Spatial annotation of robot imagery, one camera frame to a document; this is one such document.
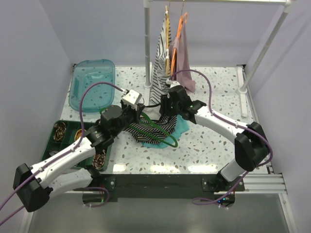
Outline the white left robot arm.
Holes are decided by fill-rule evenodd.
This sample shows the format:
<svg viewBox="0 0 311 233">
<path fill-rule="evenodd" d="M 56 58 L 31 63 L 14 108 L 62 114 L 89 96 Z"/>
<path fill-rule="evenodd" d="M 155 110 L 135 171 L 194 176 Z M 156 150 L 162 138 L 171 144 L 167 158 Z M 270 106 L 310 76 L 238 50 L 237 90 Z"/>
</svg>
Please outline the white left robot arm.
<svg viewBox="0 0 311 233">
<path fill-rule="evenodd" d="M 90 127 L 79 140 L 56 155 L 38 164 L 21 164 L 16 168 L 13 189 L 28 212 L 44 206 L 55 188 L 52 182 L 76 163 L 94 156 L 114 143 L 130 124 L 137 123 L 144 105 L 111 105 L 101 113 L 99 122 Z"/>
</svg>

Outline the green hanger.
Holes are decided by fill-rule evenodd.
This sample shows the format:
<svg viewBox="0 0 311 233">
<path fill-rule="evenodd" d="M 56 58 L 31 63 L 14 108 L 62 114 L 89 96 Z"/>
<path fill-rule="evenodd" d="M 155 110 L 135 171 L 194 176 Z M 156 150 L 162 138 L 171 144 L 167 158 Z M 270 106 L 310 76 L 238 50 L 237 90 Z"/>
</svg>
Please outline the green hanger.
<svg viewBox="0 0 311 233">
<path fill-rule="evenodd" d="M 140 97 L 127 94 L 121 98 L 121 106 L 111 105 L 100 110 L 97 125 L 103 135 L 103 144 L 111 145 L 121 132 L 128 132 L 139 143 L 176 148 L 177 139 L 172 136 L 177 124 L 176 116 L 161 116 L 152 120 L 143 112 L 146 107 Z"/>
</svg>

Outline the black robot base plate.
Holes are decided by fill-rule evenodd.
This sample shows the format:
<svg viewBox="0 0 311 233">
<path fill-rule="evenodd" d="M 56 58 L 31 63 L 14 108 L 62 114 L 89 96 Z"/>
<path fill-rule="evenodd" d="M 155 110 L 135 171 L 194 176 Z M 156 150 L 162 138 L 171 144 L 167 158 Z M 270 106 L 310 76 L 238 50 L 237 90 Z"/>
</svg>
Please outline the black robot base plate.
<svg viewBox="0 0 311 233">
<path fill-rule="evenodd" d="M 94 195 L 83 195 L 84 203 L 108 199 L 193 199 L 215 200 L 222 192 L 244 191 L 244 182 L 236 178 L 221 182 L 216 174 L 102 174 L 87 186 Z"/>
</svg>

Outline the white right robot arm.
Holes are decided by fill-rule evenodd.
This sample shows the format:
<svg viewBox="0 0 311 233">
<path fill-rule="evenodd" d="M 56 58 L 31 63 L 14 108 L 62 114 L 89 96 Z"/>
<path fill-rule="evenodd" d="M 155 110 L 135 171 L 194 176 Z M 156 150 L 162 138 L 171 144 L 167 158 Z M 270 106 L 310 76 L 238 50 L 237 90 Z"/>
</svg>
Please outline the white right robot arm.
<svg viewBox="0 0 311 233">
<path fill-rule="evenodd" d="M 234 121 L 214 112 L 206 103 L 191 100 L 180 85 L 170 88 L 168 94 L 161 96 L 160 113 L 167 116 L 179 115 L 193 124 L 213 130 L 233 143 L 234 159 L 207 181 L 215 191 L 227 191 L 237 178 L 245 172 L 253 171 L 270 153 L 260 124 Z"/>
</svg>

